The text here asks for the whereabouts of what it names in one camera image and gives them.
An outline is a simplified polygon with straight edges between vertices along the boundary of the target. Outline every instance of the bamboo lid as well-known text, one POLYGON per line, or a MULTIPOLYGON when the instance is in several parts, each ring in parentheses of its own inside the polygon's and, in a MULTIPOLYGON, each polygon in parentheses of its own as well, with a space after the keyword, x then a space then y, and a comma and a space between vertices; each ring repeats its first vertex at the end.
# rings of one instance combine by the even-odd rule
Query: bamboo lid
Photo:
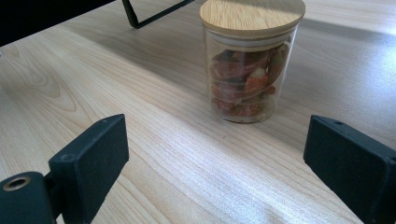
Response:
POLYGON ((200 10, 209 30, 247 38, 284 34, 304 14, 302 0, 208 0, 200 10))

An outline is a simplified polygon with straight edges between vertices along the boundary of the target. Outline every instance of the light wood surface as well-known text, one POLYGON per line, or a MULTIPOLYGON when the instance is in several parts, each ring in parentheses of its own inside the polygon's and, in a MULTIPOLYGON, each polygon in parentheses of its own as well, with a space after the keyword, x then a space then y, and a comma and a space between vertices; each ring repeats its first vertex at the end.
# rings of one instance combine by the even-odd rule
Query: light wood surface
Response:
POLYGON ((301 0, 216 0, 200 8, 203 24, 210 30, 249 38, 286 33, 304 14, 301 0))
MULTIPOLYGON (((143 20, 172 1, 132 4, 143 20)), ((210 109, 203 2, 135 30, 116 1, 0 48, 0 179, 46 174, 122 113, 131 159, 93 223, 360 223, 304 164, 304 142, 318 114, 396 148, 395 4, 305 1, 276 113, 242 125, 210 109)))

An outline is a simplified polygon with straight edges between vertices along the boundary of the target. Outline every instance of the jar lid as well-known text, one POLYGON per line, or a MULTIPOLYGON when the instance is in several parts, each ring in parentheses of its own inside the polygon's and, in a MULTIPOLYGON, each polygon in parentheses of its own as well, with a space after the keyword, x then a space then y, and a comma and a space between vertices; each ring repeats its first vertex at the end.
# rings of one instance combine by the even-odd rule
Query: jar lid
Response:
POLYGON ((302 0, 207 0, 200 10, 209 30, 247 38, 284 34, 296 27, 304 14, 302 0))

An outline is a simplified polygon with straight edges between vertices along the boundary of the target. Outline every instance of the glass jar with wooden lid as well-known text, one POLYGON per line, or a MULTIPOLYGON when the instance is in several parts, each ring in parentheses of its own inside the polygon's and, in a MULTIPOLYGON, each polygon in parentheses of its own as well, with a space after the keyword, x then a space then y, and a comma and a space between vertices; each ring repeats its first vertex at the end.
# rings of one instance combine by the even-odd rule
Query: glass jar with wooden lid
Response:
POLYGON ((224 119, 268 119, 290 58, 302 0, 208 0, 204 25, 210 104, 224 119))

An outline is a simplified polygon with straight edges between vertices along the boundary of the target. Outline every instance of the black metal stand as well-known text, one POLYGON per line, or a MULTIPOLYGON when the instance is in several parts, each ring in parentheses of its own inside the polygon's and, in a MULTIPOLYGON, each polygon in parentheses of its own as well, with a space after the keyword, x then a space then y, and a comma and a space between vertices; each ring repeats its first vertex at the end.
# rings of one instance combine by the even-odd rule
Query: black metal stand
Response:
POLYGON ((155 14, 154 16, 152 16, 144 21, 141 21, 141 22, 139 22, 139 20, 137 19, 137 16, 134 13, 134 8, 132 7, 131 2, 129 0, 122 0, 122 3, 124 5, 125 12, 128 17, 129 23, 131 24, 132 27, 139 29, 139 28, 151 23, 152 21, 156 21, 159 18, 161 18, 161 17, 163 17, 177 9, 186 6, 187 4, 189 4, 193 1, 194 0, 184 0, 180 3, 177 3, 176 5, 174 5, 172 7, 167 8, 166 10, 164 10, 158 14, 155 14))

